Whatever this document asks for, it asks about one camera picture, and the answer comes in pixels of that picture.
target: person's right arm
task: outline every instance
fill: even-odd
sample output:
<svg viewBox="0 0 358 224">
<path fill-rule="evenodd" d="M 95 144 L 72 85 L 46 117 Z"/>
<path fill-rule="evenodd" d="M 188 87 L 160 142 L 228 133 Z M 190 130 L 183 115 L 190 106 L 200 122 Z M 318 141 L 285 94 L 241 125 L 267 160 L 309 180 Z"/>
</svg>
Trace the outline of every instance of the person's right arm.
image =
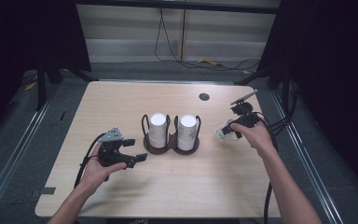
<svg viewBox="0 0 358 224">
<path fill-rule="evenodd" d="M 285 224 L 322 223 L 310 201 L 283 164 L 264 124 L 258 122 L 254 128 L 246 128 L 232 123 L 230 127 L 242 133 L 263 160 L 282 222 Z"/>
</svg>

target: person's right hand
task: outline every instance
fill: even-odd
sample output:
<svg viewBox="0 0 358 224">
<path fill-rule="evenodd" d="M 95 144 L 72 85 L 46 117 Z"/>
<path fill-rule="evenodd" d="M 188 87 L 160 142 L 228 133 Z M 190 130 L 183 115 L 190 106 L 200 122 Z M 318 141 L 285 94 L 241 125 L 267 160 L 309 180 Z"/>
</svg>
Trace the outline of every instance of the person's right hand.
<svg viewBox="0 0 358 224">
<path fill-rule="evenodd" d="M 261 158 L 265 158 L 265 156 L 271 152 L 276 152 L 269 131 L 263 122 L 258 122 L 253 128 L 247 128 L 239 123 L 232 123 L 230 127 L 234 131 L 242 133 L 251 144 L 251 147 L 254 147 L 257 150 L 257 153 Z"/>
</svg>

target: wooden table top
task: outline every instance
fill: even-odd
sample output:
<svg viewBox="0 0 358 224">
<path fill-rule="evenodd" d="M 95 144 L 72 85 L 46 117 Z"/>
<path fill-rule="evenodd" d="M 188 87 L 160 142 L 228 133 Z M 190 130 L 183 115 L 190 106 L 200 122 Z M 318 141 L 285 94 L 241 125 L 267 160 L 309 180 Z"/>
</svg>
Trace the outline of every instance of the wooden table top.
<svg viewBox="0 0 358 224">
<path fill-rule="evenodd" d="M 200 146 L 191 155 L 172 149 L 148 154 L 133 169 L 110 175 L 84 205 L 82 217 L 262 217 L 269 184 L 262 160 L 243 137 L 219 142 L 214 130 L 238 116 L 230 103 L 252 92 L 250 87 L 210 84 L 140 82 L 91 82 L 82 98 L 35 212 L 51 217 L 73 189 L 79 163 L 92 141 L 113 127 L 125 139 L 136 140 L 122 147 L 128 155 L 146 153 L 141 120 L 156 112 L 181 117 L 200 116 Z M 208 101 L 199 96 L 207 93 Z M 256 96 L 247 102 L 260 111 Z M 174 133 L 173 122 L 170 133 Z M 270 217 L 279 211 L 272 194 Z"/>
</svg>

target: hand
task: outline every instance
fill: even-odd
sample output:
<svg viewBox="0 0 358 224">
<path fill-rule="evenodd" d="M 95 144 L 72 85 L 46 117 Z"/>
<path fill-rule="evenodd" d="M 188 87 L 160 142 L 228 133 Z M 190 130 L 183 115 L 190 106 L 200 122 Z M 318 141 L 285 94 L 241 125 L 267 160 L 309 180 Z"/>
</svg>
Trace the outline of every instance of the hand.
<svg viewBox="0 0 358 224">
<path fill-rule="evenodd" d="M 98 187 L 104 182 L 104 180 L 112 173 L 122 170 L 127 167 L 125 162 L 116 163 L 114 165 L 103 167 L 98 162 L 98 151 L 101 147 L 101 143 L 98 143 L 91 153 L 91 157 L 86 166 L 86 171 L 83 174 L 79 186 L 86 188 L 89 195 L 95 193 Z"/>
<path fill-rule="evenodd" d="M 239 123 L 232 123 L 230 127 L 234 131 L 242 133 L 251 144 L 251 147 L 254 147 L 257 150 L 257 153 L 261 158 L 264 158 L 269 153 L 276 152 L 269 131 L 263 122 L 258 122 L 253 128 L 247 128 Z"/>
</svg>

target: gray carpet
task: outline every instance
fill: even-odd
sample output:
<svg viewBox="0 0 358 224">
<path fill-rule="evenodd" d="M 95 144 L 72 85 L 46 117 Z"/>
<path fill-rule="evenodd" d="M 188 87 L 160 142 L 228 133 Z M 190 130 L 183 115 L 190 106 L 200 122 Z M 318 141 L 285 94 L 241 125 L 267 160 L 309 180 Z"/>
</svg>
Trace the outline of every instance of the gray carpet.
<svg viewBox="0 0 358 224">
<path fill-rule="evenodd" d="M 251 66 L 254 63 L 247 62 L 242 66 Z M 238 63 L 225 64 L 234 67 Z M 232 83 L 248 76 L 239 70 L 218 72 L 209 69 L 190 69 L 176 62 L 94 63 L 92 69 L 93 72 L 89 75 L 106 79 Z M 87 87 L 87 83 L 78 77 L 67 72 L 62 74 L 63 83 L 58 86 L 46 115 L 32 142 L 26 148 L 21 163 L 0 200 L 0 223 L 47 222 L 46 218 L 37 217 L 34 214 L 38 201 L 36 192 L 45 186 L 50 169 Z M 267 80 L 265 77 L 258 78 L 249 85 L 260 90 L 257 98 L 261 109 L 270 122 L 274 122 L 280 117 L 271 93 L 267 89 Z M 21 87 L 0 123 L 0 172 L 32 119 L 36 105 L 37 89 L 24 91 Z M 298 99 L 293 121 L 321 179 L 333 198 L 343 223 L 358 223 L 358 179 L 348 164 L 330 146 L 323 133 L 318 130 L 301 97 Z M 277 139 L 281 157 L 295 181 L 310 198 L 323 222 L 329 223 L 328 215 L 310 183 L 290 136 L 283 131 Z M 105 223 L 105 219 L 82 217 L 79 222 Z M 256 222 L 262 223 L 262 219 L 257 218 Z M 241 223 L 255 223 L 255 221 L 241 219 Z M 281 221 L 273 218 L 270 223 L 281 223 Z"/>
</svg>

